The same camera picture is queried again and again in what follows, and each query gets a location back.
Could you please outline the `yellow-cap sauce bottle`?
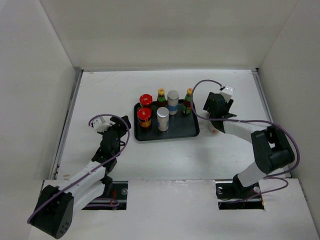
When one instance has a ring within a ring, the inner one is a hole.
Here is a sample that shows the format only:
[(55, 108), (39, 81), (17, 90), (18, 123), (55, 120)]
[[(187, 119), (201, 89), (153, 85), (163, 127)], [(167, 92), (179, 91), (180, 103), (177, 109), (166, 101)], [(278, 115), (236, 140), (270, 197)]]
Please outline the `yellow-cap sauce bottle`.
[(157, 93), (158, 93), (157, 101), (156, 101), (157, 107), (158, 108), (166, 107), (167, 100), (166, 100), (166, 96), (165, 96), (165, 89), (164, 88), (159, 88)]
[(191, 100), (192, 100), (192, 88), (188, 88), (183, 100), (182, 113), (187, 116), (192, 112)]

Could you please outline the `red-lid chili jar front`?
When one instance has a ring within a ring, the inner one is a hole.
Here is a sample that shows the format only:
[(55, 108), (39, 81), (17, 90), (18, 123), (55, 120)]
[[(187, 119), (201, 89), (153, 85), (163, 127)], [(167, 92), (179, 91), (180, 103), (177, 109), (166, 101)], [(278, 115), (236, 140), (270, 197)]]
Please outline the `red-lid chili jar front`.
[(142, 129), (148, 130), (152, 127), (152, 111), (149, 108), (140, 107), (137, 110), (136, 116)]

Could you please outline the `red-lid chili jar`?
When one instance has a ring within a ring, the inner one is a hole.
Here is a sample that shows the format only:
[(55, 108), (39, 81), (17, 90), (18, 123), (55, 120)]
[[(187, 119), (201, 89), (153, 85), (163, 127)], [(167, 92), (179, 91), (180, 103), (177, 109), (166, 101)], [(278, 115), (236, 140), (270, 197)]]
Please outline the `red-lid chili jar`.
[(136, 116), (142, 129), (148, 130), (152, 127), (152, 111), (149, 108), (140, 107), (137, 110)]
[(153, 107), (153, 97), (150, 94), (142, 94), (139, 97), (139, 104), (142, 108), (147, 108), (150, 109), (152, 111)]

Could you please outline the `blue-label pepper jar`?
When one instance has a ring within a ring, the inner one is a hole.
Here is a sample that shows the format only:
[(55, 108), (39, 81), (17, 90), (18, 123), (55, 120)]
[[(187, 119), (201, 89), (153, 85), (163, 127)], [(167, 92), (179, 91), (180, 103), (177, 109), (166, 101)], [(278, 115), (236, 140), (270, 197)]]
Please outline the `blue-label pepper jar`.
[(176, 90), (170, 90), (167, 93), (167, 108), (170, 115), (175, 115), (178, 111), (179, 93)]
[(156, 112), (157, 127), (161, 132), (165, 132), (169, 128), (169, 110), (166, 107), (160, 107)]

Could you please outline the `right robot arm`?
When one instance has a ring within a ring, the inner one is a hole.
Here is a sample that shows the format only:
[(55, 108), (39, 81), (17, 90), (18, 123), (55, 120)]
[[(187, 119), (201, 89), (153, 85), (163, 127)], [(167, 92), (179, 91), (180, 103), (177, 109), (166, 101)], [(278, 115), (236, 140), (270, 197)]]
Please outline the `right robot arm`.
[(291, 164), (295, 155), (285, 133), (279, 127), (268, 121), (265, 125), (257, 125), (255, 121), (241, 121), (235, 114), (229, 113), (232, 104), (233, 100), (226, 100), (223, 94), (210, 92), (203, 110), (209, 113), (215, 129), (252, 144), (254, 162), (232, 180), (233, 194), (243, 198), (250, 192), (250, 186)]

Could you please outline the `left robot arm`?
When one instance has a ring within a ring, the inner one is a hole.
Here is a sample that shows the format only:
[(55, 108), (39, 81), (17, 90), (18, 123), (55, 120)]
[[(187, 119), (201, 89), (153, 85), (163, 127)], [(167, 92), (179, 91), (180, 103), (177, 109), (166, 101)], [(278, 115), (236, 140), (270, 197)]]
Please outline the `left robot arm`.
[(117, 157), (127, 146), (123, 136), (130, 136), (128, 116), (109, 115), (109, 125), (103, 126), (97, 115), (89, 126), (102, 136), (100, 146), (91, 161), (64, 183), (45, 186), (27, 223), (55, 239), (63, 237), (71, 226), (73, 216), (84, 208), (116, 209), (120, 203), (113, 197), (113, 180), (109, 173), (117, 164)]

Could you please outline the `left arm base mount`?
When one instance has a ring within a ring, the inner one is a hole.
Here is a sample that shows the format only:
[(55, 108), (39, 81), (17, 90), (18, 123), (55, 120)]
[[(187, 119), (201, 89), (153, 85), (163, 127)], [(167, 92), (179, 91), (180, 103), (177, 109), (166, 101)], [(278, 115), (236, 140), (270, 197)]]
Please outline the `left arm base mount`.
[(128, 181), (114, 181), (112, 188), (105, 190), (101, 196), (89, 203), (89, 207), (86, 206), (83, 210), (126, 210), (128, 188)]

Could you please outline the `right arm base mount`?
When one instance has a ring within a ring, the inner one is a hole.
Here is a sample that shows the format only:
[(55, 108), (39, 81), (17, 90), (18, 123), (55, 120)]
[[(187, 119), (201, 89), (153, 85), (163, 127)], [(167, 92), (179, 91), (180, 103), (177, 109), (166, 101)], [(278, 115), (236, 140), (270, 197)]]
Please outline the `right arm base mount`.
[(216, 181), (216, 196), (219, 210), (263, 210), (259, 183), (249, 187), (236, 187), (230, 180)]

